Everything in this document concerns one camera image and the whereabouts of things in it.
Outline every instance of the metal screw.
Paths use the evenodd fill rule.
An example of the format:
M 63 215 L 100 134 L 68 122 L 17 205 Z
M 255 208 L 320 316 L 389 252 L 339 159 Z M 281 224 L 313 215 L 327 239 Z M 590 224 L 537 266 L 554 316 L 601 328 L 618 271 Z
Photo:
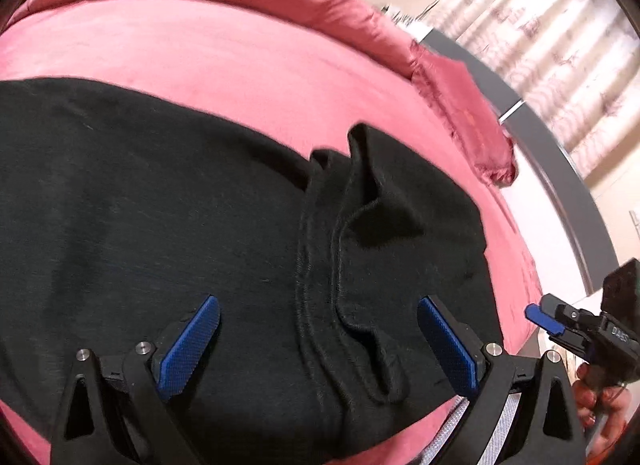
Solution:
M 489 342 L 486 345 L 486 352 L 494 357 L 497 357 L 498 355 L 502 355 L 502 348 L 500 347 L 500 344 Z
M 91 350 L 78 350 L 78 353 L 76 353 L 76 359 L 78 359 L 81 362 L 84 362 L 90 356 L 91 356 Z
M 136 344 L 136 353 L 138 355 L 146 355 L 151 351 L 151 344 L 148 342 L 138 342 Z
M 554 364 L 560 362 L 561 360 L 560 353 L 554 350 L 546 352 L 546 358 L 548 358 Z

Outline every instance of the sheer curtain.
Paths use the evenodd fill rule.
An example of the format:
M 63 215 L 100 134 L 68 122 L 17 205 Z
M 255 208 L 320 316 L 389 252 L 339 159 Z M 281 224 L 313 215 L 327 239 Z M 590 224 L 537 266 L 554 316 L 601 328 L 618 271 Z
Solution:
M 640 41 L 615 0 L 441 0 L 424 19 L 510 84 L 586 177 L 640 127 Z

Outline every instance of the pink bed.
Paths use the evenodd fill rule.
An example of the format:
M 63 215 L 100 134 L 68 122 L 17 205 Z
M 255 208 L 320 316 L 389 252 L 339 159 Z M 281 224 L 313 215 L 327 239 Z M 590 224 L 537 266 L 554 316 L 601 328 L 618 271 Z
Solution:
M 506 349 L 520 350 L 537 302 L 534 264 L 496 182 L 513 147 L 461 64 L 434 56 L 359 0 L 28 0 L 0 36 L 0 79 L 101 80 L 226 116 L 304 156 L 347 152 L 356 122 L 440 167 L 482 214 Z M 447 404 L 350 464 L 401 465 Z M 48 442 L 0 402 L 40 463 Z

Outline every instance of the black fabric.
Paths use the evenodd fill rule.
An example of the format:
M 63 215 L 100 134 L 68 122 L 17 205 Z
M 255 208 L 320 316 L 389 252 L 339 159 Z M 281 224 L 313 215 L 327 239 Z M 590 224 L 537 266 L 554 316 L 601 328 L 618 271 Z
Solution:
M 322 463 L 427 415 L 452 390 L 418 299 L 502 342 L 480 215 L 391 137 L 349 141 L 305 160 L 99 82 L 0 83 L 0 398 L 47 436 L 78 348 L 124 353 L 212 293 L 170 404 L 212 463 Z

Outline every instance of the gray panel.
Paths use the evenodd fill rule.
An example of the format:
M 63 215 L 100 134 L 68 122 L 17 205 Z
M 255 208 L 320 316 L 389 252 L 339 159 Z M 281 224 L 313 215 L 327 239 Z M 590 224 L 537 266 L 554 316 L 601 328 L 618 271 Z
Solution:
M 587 293 L 599 290 L 605 276 L 618 267 L 618 258 L 589 189 L 567 153 L 529 106 L 520 106 L 503 125 L 538 172 L 554 201 L 574 248 Z
M 420 44 L 450 59 L 463 61 L 476 85 L 497 109 L 499 116 L 520 100 L 518 93 L 513 91 L 499 75 L 438 30 L 431 30 Z

